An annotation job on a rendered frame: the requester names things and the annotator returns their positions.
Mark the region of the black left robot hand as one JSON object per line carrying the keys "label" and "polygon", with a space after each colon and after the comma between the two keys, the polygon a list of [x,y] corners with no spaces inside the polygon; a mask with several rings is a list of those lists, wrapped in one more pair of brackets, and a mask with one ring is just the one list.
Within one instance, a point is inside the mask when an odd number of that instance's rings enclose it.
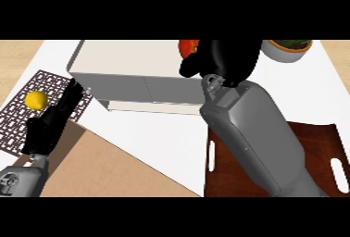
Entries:
{"label": "black left robot hand", "polygon": [[28,134],[22,153],[47,156],[53,151],[65,130],[66,120],[83,99],[83,87],[75,79],[69,80],[56,106],[50,106],[38,118],[27,122]]}

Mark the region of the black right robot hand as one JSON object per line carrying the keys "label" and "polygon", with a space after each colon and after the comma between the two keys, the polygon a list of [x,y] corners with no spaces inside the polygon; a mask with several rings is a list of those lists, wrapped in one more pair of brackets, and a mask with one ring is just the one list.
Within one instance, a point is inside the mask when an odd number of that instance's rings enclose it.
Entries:
{"label": "black right robot hand", "polygon": [[210,40],[201,39],[196,52],[182,60],[179,74],[191,78],[214,74],[224,78],[223,86],[235,88],[248,78],[260,55],[261,39]]}

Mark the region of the red tomato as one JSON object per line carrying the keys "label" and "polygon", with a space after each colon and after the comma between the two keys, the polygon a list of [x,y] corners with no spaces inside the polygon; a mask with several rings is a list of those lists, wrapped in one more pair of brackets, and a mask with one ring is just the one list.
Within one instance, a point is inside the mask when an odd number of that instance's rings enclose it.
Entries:
{"label": "red tomato", "polygon": [[180,40],[177,43],[179,54],[182,58],[186,58],[192,53],[196,52],[198,40]]}

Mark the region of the white tiered shelf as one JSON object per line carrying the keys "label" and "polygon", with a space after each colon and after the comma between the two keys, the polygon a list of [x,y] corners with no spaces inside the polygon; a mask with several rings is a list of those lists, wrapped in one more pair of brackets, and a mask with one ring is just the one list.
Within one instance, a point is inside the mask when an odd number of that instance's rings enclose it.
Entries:
{"label": "white tiered shelf", "polygon": [[109,110],[196,115],[201,78],[180,62],[176,40],[83,40],[66,72]]}

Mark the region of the brown wooden tray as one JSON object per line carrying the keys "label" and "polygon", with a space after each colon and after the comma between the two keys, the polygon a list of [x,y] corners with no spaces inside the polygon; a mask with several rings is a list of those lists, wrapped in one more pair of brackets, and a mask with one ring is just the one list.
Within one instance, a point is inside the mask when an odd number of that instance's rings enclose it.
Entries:
{"label": "brown wooden tray", "polygon": [[[335,171],[331,168],[331,159],[341,162],[341,171],[350,184],[350,163],[341,144],[337,125],[310,125],[297,122],[288,123],[306,154],[306,168],[315,182],[329,197],[347,197],[335,181]],[[269,197],[269,193],[251,181],[229,148],[213,131],[208,131],[207,149],[213,149],[213,170],[210,161],[205,161],[205,197]]]}

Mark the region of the dark patterned placemat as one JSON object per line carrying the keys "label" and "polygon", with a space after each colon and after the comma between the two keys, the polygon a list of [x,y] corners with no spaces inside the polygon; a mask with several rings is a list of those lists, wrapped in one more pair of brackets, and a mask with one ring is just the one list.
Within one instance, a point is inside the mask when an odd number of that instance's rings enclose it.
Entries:
{"label": "dark patterned placemat", "polygon": [[[24,154],[28,119],[41,117],[47,108],[58,105],[69,80],[40,70],[0,111],[0,150],[4,150],[12,155]],[[47,104],[41,110],[33,110],[25,105],[25,97],[31,91],[40,91],[47,96]],[[83,89],[83,99],[68,119],[78,120],[90,100],[92,94]]]}

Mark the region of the yellow lemon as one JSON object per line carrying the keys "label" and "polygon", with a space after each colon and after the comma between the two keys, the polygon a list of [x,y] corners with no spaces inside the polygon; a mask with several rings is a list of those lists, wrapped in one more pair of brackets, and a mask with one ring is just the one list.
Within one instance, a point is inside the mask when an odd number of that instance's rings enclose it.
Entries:
{"label": "yellow lemon", "polygon": [[41,110],[47,104],[47,96],[40,91],[31,91],[25,97],[25,105],[33,110]]}

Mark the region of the grey plant pot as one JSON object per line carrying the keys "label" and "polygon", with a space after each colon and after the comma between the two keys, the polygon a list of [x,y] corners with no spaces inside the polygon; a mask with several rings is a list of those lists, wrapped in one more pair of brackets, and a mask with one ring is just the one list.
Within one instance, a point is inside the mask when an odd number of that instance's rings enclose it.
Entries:
{"label": "grey plant pot", "polygon": [[312,47],[313,41],[306,43],[304,48],[292,49],[279,45],[273,40],[263,40],[261,51],[266,56],[281,63],[297,62]]}

